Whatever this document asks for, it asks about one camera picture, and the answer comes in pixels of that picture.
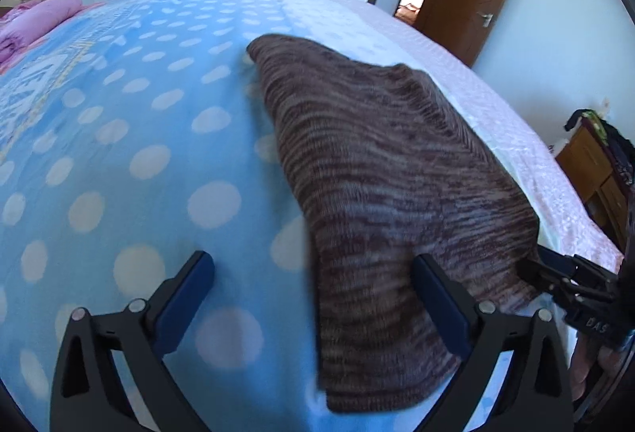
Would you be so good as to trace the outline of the brown knitted sweater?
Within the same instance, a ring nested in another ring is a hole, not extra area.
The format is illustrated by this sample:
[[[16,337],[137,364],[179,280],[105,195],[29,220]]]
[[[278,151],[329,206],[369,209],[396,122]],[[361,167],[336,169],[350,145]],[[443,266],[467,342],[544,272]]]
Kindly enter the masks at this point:
[[[417,405],[456,369],[414,292],[428,253],[478,300],[515,313],[534,292],[539,220],[433,80],[296,36],[248,44],[313,253],[319,384],[335,413]]]

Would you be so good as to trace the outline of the folded pink quilt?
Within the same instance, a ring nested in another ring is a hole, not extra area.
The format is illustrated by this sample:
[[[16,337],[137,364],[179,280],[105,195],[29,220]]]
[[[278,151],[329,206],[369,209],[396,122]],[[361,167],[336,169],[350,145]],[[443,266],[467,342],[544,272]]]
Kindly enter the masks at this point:
[[[43,0],[1,26],[1,65],[82,9],[82,0]]]

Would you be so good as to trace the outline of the blue polka dot blanket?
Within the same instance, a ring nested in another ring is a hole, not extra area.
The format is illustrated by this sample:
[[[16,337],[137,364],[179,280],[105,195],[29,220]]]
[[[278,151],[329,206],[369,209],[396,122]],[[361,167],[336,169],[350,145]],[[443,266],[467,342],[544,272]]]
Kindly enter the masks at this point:
[[[428,72],[474,119],[494,92],[355,0],[118,0],[1,74],[1,377],[39,430],[71,312],[147,298],[195,250],[216,281],[172,376],[215,431],[410,431],[316,386],[309,244],[246,48],[265,33]]]

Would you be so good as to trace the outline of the wooden bedside cabinet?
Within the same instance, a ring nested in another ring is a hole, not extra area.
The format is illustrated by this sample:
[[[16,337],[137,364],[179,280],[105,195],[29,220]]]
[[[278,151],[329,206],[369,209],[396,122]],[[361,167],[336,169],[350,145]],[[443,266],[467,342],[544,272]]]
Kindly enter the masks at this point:
[[[619,250],[624,250],[629,218],[629,194],[617,164],[585,119],[556,155],[573,189],[592,220]]]

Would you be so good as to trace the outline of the clothes pile on cabinet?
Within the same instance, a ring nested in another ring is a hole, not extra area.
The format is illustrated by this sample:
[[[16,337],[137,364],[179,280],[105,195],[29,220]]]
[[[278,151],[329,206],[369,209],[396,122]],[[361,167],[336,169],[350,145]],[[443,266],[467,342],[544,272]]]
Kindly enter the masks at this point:
[[[632,186],[635,157],[632,142],[626,139],[615,126],[600,117],[600,114],[594,109],[576,109],[567,119],[564,130],[573,130],[578,125],[578,121],[585,121],[591,126],[591,131],[610,154],[611,161],[617,168],[622,182],[626,186]]]

